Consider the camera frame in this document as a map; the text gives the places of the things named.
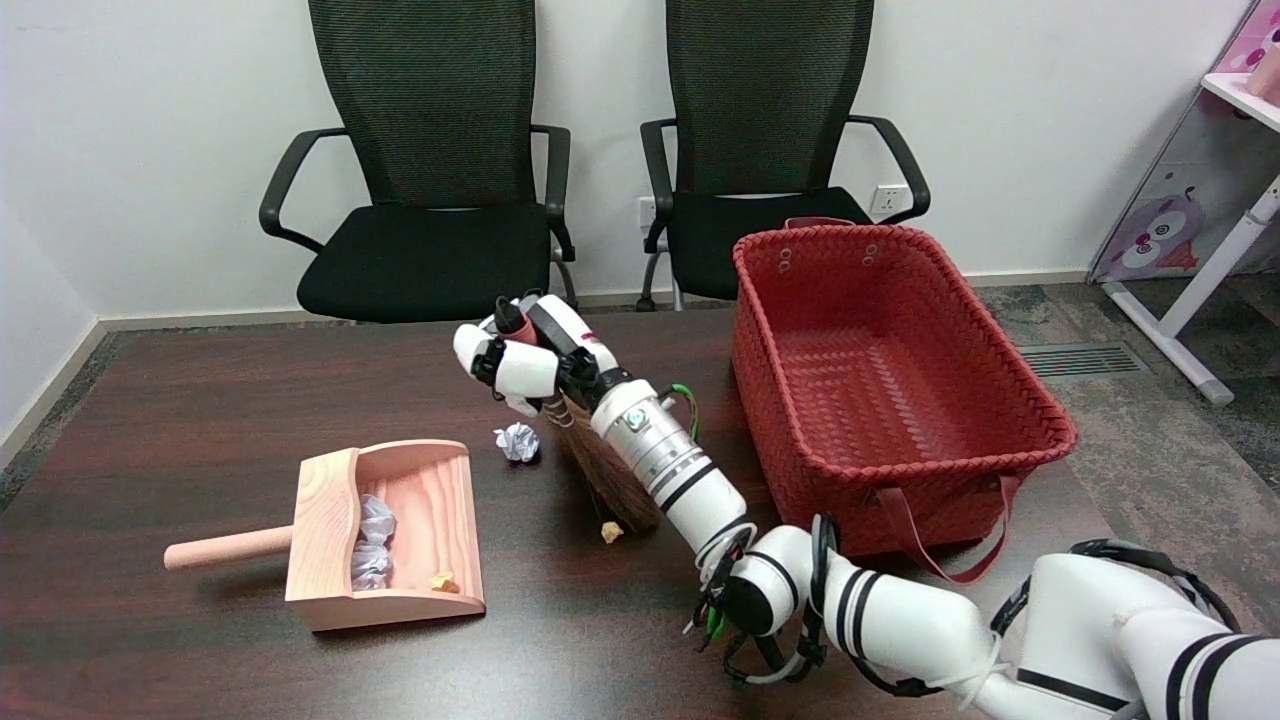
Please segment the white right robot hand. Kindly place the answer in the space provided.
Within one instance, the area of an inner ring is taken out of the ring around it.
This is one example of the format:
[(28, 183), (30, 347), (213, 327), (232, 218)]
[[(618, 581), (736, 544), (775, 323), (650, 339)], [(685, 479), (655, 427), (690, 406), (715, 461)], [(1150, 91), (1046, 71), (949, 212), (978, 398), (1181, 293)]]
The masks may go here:
[(613, 388), (634, 380), (556, 295), (498, 299), (484, 322), (458, 325), (453, 351), (470, 377), (527, 416), (556, 398), (593, 413)]

